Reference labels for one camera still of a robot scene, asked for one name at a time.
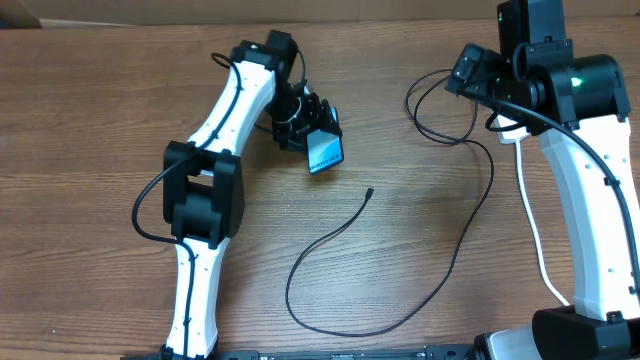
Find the blue Galaxy smartphone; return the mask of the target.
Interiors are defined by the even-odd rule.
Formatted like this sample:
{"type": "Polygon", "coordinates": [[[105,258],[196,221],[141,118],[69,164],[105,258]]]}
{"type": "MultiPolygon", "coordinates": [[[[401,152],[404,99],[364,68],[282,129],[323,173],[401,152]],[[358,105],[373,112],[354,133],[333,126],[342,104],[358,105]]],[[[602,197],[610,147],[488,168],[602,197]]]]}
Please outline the blue Galaxy smartphone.
{"type": "Polygon", "coordinates": [[[344,160],[340,136],[322,130],[315,130],[307,136],[309,172],[319,174],[344,160]]]}

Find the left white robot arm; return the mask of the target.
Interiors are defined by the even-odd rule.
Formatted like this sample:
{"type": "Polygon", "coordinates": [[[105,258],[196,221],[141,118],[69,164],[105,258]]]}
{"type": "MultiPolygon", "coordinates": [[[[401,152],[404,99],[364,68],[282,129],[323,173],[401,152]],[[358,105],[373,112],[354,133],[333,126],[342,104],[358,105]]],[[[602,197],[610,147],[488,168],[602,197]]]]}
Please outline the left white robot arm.
{"type": "Polygon", "coordinates": [[[163,217],[176,243],[177,287],[164,359],[210,359],[217,342],[216,309],[223,257],[245,207],[241,154],[257,120],[271,117],[283,150],[306,153],[318,174],[344,160],[335,108],[289,76],[299,47],[273,30],[265,43],[243,41],[231,53],[225,88],[188,141],[169,143],[163,165],[163,217]]]}

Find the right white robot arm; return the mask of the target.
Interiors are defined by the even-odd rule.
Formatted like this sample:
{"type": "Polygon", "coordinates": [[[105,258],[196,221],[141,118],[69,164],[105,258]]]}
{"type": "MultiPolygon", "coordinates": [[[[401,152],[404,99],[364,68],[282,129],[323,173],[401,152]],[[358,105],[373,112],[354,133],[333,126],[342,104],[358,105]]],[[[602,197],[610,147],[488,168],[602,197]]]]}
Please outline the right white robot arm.
{"type": "Polygon", "coordinates": [[[488,107],[486,126],[537,137],[559,190],[574,267],[569,306],[479,335],[471,359],[633,359],[639,354],[639,203],[631,106],[605,54],[576,57],[558,1],[506,1],[498,51],[468,44],[449,92],[488,107]]]}

